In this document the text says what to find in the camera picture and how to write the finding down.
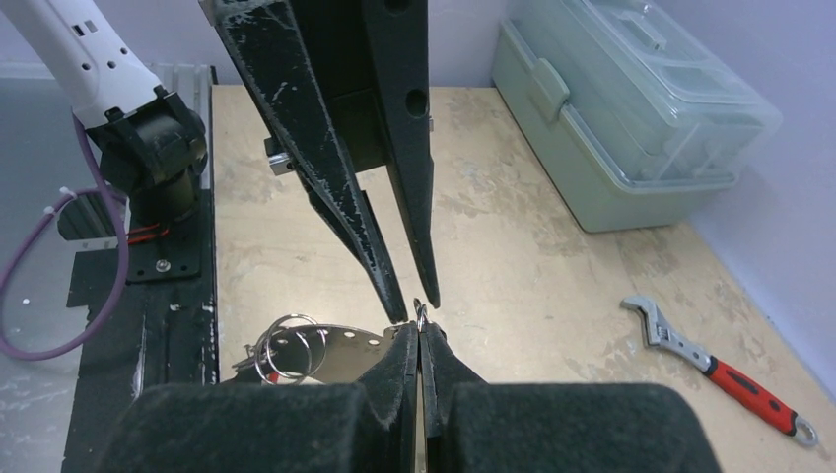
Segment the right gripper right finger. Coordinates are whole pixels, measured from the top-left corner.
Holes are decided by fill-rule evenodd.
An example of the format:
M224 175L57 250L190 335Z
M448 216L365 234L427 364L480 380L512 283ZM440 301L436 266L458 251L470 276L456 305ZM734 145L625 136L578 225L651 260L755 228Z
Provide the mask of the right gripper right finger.
M695 412L653 383L491 384L421 330L431 472L718 472Z

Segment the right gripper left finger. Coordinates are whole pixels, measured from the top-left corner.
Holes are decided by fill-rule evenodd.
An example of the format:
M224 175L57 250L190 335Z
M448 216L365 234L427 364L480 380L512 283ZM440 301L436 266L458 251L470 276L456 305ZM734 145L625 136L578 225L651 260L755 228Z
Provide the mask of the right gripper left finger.
M353 383L168 384L116 423L97 472L411 472L418 331Z

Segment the red handled adjustable wrench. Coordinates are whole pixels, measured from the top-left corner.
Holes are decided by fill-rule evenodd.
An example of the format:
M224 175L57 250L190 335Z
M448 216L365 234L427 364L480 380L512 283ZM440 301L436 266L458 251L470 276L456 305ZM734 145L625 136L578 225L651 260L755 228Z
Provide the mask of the red handled adjustable wrench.
M647 347L668 351L683 359L744 408L802 446L818 445L818 434L807 419L753 378L681 335L669 324L655 301L635 295L624 298L620 306L641 316Z

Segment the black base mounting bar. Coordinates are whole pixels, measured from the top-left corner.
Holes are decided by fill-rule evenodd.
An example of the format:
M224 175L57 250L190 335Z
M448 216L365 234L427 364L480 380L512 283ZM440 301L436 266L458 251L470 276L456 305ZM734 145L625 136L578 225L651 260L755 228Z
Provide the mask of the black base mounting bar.
M63 472L91 472L112 426L145 389L216 384L214 195L159 245L131 251L129 278L103 328L81 348Z

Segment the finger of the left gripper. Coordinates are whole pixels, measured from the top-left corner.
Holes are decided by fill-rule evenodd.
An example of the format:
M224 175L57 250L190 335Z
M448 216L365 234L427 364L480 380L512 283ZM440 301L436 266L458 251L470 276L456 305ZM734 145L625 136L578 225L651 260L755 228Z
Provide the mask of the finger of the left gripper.
M407 310L383 236L337 137L288 1L215 1L213 23L271 137L322 219L368 274L388 320Z
M428 302L441 305L432 246L428 3L364 1L362 14L389 143L389 175Z

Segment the green plastic toolbox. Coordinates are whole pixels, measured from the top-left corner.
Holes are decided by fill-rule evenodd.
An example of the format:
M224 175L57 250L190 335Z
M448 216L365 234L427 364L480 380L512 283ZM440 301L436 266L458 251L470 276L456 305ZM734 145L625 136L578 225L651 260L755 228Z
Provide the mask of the green plastic toolbox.
M500 25L492 78L589 233L687 219L782 122L650 1L523 1Z

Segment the large perforated metal keyring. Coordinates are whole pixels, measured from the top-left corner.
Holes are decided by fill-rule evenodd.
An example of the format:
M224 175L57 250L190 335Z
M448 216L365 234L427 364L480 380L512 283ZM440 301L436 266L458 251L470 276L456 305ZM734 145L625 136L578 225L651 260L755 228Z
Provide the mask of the large perforated metal keyring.
M357 327L324 324L300 313L276 319L233 364L230 383L298 385L358 382L383 360L398 324L382 335Z

